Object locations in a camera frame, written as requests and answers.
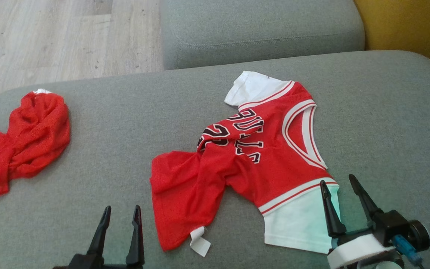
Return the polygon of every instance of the blue connector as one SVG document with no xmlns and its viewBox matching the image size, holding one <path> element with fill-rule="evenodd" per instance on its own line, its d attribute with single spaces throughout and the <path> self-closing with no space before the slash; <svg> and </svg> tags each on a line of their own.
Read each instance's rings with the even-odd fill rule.
<svg viewBox="0 0 430 269">
<path fill-rule="evenodd" d="M 413 264 L 414 266 L 422 266 L 423 259 L 421 256 L 416 252 L 416 249 L 402 236 L 402 235 L 395 235 L 392 239 L 393 245 L 404 254 L 409 262 Z"/>
</svg>

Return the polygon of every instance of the fabric seam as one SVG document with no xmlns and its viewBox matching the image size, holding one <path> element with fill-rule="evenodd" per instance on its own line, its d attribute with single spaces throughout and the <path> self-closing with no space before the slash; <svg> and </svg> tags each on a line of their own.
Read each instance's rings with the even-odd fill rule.
<svg viewBox="0 0 430 269">
<path fill-rule="evenodd" d="M 179 38 L 179 36 L 177 35 L 177 32 L 175 30 L 172 31 L 172 34 L 177 38 L 179 43 L 183 46 L 193 47 L 193 48 L 209 48 L 209 47 L 247 46 L 248 44 L 274 43 L 277 41 L 289 41 L 289 40 L 294 40 L 294 39 L 311 39 L 311 38 L 317 38 L 317 37 L 327 37 L 327 36 L 349 34 L 349 33 L 354 32 L 354 31 L 356 31 L 356 30 L 353 29 L 353 30 L 350 30 L 348 32 L 339 33 L 339 34 L 322 34 L 322 35 L 309 35 L 309 36 L 286 36 L 286 37 L 280 37 L 280 38 L 253 39 L 253 40 L 242 40 L 242 41 L 223 42 L 223 43 L 214 43 L 214 44 L 191 44 L 191 43 L 182 41 L 182 39 Z"/>
<path fill-rule="evenodd" d="M 244 85 L 245 83 L 246 83 L 246 81 L 248 80 L 248 78 L 250 77 L 250 74 L 248 74 L 247 76 L 246 76 L 246 78 L 244 78 L 244 81 L 243 81 L 243 84 L 242 85 Z M 233 93 L 233 95 L 232 96 L 236 96 L 238 93 L 239 93 L 239 91 L 240 91 L 240 89 L 241 89 L 241 87 L 242 87 L 242 85 L 240 85 L 236 90 L 235 90 L 235 92 Z"/>
<path fill-rule="evenodd" d="M 280 93 L 282 93 L 283 91 L 285 91 L 285 90 L 287 90 L 287 88 L 290 86 L 290 84 L 293 82 L 293 86 L 286 92 L 286 93 L 284 93 L 283 95 L 281 95 L 280 97 L 276 97 L 275 99 L 271 99 L 270 100 L 270 98 L 271 97 L 274 97 L 274 96 L 276 96 L 276 95 L 278 95 L 278 94 L 280 94 Z M 246 102 L 246 103 L 243 103 L 243 104 L 241 104 L 241 105 L 239 105 L 239 107 L 238 107 L 238 109 L 239 109 L 239 111 L 242 111 L 242 110 L 245 110 L 245 109 L 247 109 L 247 108 L 251 108 L 251 107 L 256 107 L 256 106 L 259 106 L 259 105 L 261 105 L 261 104 L 264 104 L 264 103 L 267 103 L 267 102 L 271 102 L 271 101 L 273 101 L 273 100 L 276 100 L 276 99 L 279 99 L 279 98 L 281 98 L 281 97 L 284 97 L 287 93 L 289 93 L 291 90 L 293 90 L 293 88 L 295 87 L 295 84 L 296 84 L 296 81 L 293 81 L 293 80 L 290 80 L 290 81 L 288 81 L 288 84 L 287 85 L 284 85 L 283 87 L 282 87 L 282 89 L 281 90 L 279 90 L 278 92 L 275 92 L 274 94 L 272 94 L 272 95 L 270 95 L 270 96 L 268 96 L 268 97 L 265 97 L 264 99 L 261 99 L 261 100 L 259 100 L 259 101 L 252 101 L 252 102 Z M 250 107 L 247 107 L 247 108 L 244 108 L 244 109 L 241 109 L 243 106 L 246 106 L 246 105 L 248 105 L 248 104 L 255 104 L 255 103 L 257 103 L 257 105 L 254 105 L 254 106 L 250 106 Z"/>
<path fill-rule="evenodd" d="M 332 177 L 330 177 L 330 179 L 332 179 L 333 181 L 332 182 L 326 182 L 326 184 L 328 184 L 330 187 L 331 187 L 331 185 L 333 185 L 333 186 L 338 186 L 338 188 L 339 188 L 339 184 L 332 178 Z M 284 194 L 281 194 L 281 195 L 279 195 L 278 197 L 276 197 L 275 199 L 272 199 L 271 201 L 269 201 L 269 202 L 267 202 L 267 203 L 265 203 L 265 204 L 263 204 L 262 206 L 259 206 L 258 207 L 258 210 L 260 211 L 260 213 L 261 213 L 261 215 L 263 216 L 263 217 L 265 217 L 265 216 L 268 216 L 269 214 L 271 214 L 271 213 L 273 213 L 273 212 L 275 212 L 276 211 L 276 208 L 278 208 L 279 206 L 284 206 L 286 203 L 288 203 L 288 202 L 290 202 L 290 201 L 293 201 L 294 199 L 298 199 L 298 198 L 300 198 L 300 197 L 302 197 L 303 195 L 305 195 L 305 194 L 308 194 L 308 193 L 310 193 L 310 192 L 312 192 L 312 191 L 315 191 L 315 187 L 316 186 L 319 186 L 320 184 L 319 183 L 316 183 L 316 184 L 314 184 L 314 185 L 311 185 L 311 186 L 309 186 L 309 187 L 306 187 L 305 189 L 302 189 L 302 190 L 300 190 L 298 193 L 296 193 L 296 194 L 293 194 L 292 196 L 289 196 L 289 197 L 287 197 L 286 199 L 284 199 L 284 200 L 281 200 L 281 201 L 279 201 L 279 202 L 277 202 L 277 203 L 275 203 L 274 205 L 272 205 L 272 206 L 270 206 L 270 207 L 268 207 L 267 209 L 264 209 L 264 210 L 262 210 L 261 209 L 261 207 L 263 207 L 263 206 L 266 206 L 268 203 L 270 203 L 270 202 L 272 202 L 273 200 L 276 200 L 276 199 L 278 199 L 280 196 L 282 196 L 282 195 L 284 195 L 284 194 L 286 194 L 287 192 L 290 192 L 290 191 L 292 191 L 293 189 L 291 189 L 290 191 L 287 191 L 287 192 L 285 192 Z"/>
<path fill-rule="evenodd" d="M 159 211 L 161 211 L 162 212 L 162 216 L 163 216 L 163 218 L 162 218 L 162 222 L 163 222 L 163 226 L 164 227 L 167 227 L 167 223 L 166 223 L 166 217 L 165 217 L 165 210 L 164 210 L 164 207 L 161 205 L 161 203 L 158 201 L 158 199 L 157 199 L 157 209 L 159 210 Z M 174 245 L 179 245 L 179 240 L 170 240 Z"/>
<path fill-rule="evenodd" d="M 177 40 L 179 40 L 179 38 L 175 35 L 175 31 L 172 31 L 172 27 L 170 26 L 170 24 L 168 24 L 166 27 L 169 28 L 170 34 L 172 34 Z M 175 56 L 174 69 L 178 69 L 178 67 L 179 67 L 179 56 L 180 56 L 180 51 L 181 51 L 181 48 L 179 47 L 179 45 L 180 45 L 180 43 L 176 45 L 177 46 L 177 53 Z"/>
<path fill-rule="evenodd" d="M 293 242 L 310 244 L 310 245 L 318 245 L 320 247 L 326 246 L 326 244 L 323 244 L 323 243 L 313 242 L 313 241 L 309 241 L 309 240 L 301 240 L 301 239 L 297 239 L 294 237 L 286 237 L 286 236 L 280 236 L 280 235 L 274 235 L 274 234 L 265 234 L 265 239 L 267 237 L 273 237 L 273 238 L 278 238 L 278 239 L 288 239 L 288 240 L 293 241 Z"/>
</svg>

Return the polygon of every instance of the wooden floor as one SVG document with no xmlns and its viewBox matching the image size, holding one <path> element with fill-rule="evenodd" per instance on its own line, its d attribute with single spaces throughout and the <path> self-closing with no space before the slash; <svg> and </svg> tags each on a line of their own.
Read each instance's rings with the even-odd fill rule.
<svg viewBox="0 0 430 269">
<path fill-rule="evenodd" d="M 0 93 L 162 70 L 160 0 L 0 0 Z"/>
</svg>

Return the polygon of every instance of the white armhole trim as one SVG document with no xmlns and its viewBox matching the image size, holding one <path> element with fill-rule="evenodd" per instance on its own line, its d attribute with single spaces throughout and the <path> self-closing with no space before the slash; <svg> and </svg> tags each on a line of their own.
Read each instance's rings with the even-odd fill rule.
<svg viewBox="0 0 430 269">
<path fill-rule="evenodd" d="M 293 106 L 292 109 L 290 109 L 290 111 L 288 111 L 286 114 L 281 130 L 283 137 L 290 148 L 295 150 L 295 152 L 298 153 L 308 164 L 326 170 L 328 167 L 326 167 L 323 159 L 321 159 L 320 154 L 316 148 L 316 144 L 314 143 L 312 121 L 315 107 L 316 104 L 312 99 L 299 102 Z M 307 152 L 304 152 L 300 147 L 298 147 L 288 135 L 288 128 L 290 127 L 290 124 L 292 124 L 294 118 L 301 112 L 304 112 L 302 121 L 302 135 Z"/>
<path fill-rule="evenodd" d="M 190 233 L 190 247 L 202 257 L 205 257 L 205 255 L 207 255 L 208 249 L 211 245 L 210 242 L 202 238 L 204 232 L 205 227 L 201 226 L 191 231 Z"/>
<path fill-rule="evenodd" d="M 225 97 L 225 103 L 234 106 L 242 106 L 248 102 L 268 102 L 288 92 L 291 89 L 291 87 L 288 87 L 290 83 L 294 84 L 292 81 L 277 80 L 276 78 L 270 78 L 260 73 L 244 71 L 233 82 L 233 87 Z"/>
</svg>

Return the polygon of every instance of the red jersey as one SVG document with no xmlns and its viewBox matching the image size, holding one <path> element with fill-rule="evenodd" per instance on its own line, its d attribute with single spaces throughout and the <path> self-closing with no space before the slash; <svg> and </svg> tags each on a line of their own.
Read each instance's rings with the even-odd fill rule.
<svg viewBox="0 0 430 269">
<path fill-rule="evenodd" d="M 265 243 L 327 253 L 319 182 L 338 185 L 314 143 L 316 104 L 299 82 L 243 72 L 225 102 L 239 113 L 205 128 L 193 153 L 172 151 L 152 162 L 152 200 L 163 250 L 209 225 L 225 186 L 265 218 Z"/>
</svg>

